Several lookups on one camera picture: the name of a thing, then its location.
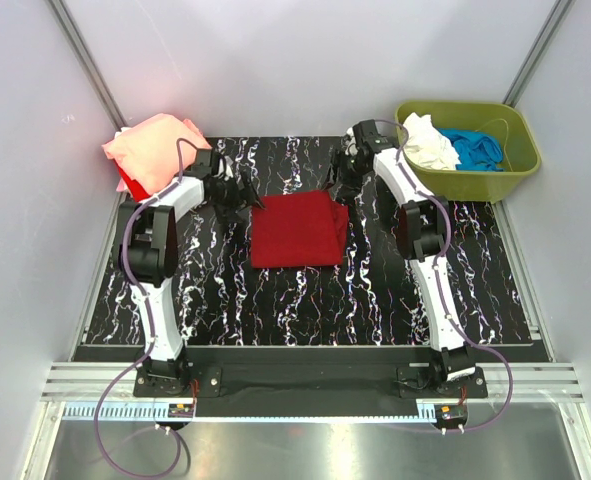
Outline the dark red t-shirt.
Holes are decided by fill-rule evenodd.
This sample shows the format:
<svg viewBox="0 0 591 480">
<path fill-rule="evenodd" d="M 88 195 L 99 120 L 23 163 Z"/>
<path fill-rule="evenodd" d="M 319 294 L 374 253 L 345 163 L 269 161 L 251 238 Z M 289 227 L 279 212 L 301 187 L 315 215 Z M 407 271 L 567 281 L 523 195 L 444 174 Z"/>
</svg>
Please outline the dark red t-shirt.
<svg viewBox="0 0 591 480">
<path fill-rule="evenodd" d="M 315 190 L 262 198 L 251 213 L 250 259 L 256 269 L 343 263 L 349 209 Z"/>
</svg>

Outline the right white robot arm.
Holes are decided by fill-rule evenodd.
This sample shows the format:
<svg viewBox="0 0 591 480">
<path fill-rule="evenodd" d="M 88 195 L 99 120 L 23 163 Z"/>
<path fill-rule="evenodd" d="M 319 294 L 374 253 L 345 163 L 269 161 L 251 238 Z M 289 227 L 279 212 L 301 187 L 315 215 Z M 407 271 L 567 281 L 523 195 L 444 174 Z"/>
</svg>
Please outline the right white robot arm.
<svg viewBox="0 0 591 480">
<path fill-rule="evenodd" d="M 393 124 L 401 135 L 397 144 L 379 132 L 379 123 L 363 120 L 346 131 L 342 146 L 332 154 L 324 187 L 360 189 L 363 178 L 373 173 L 393 194 L 399 207 L 397 248 L 417 281 L 429 322 L 430 359 L 425 382 L 417 388 L 451 396 L 475 373 L 476 364 L 448 278 L 449 202 L 430 191 L 410 166 L 404 153 L 406 128 Z"/>
</svg>

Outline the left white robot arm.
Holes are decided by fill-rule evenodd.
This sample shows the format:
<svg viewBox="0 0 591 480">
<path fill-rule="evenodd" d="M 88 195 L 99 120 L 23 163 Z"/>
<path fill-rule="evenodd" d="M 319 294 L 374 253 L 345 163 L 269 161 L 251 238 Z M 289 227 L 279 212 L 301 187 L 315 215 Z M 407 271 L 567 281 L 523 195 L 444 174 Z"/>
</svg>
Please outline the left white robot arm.
<svg viewBox="0 0 591 480">
<path fill-rule="evenodd" d="M 212 205 L 226 224 L 238 222 L 238 212 L 247 207 L 264 206 L 246 169 L 205 149 L 199 149 L 195 162 L 160 192 L 119 206 L 112 255 L 129 283 L 143 326 L 143 353 L 135 363 L 138 388 L 178 396 L 191 385 L 172 279 L 179 265 L 177 223 L 203 205 Z"/>
</svg>

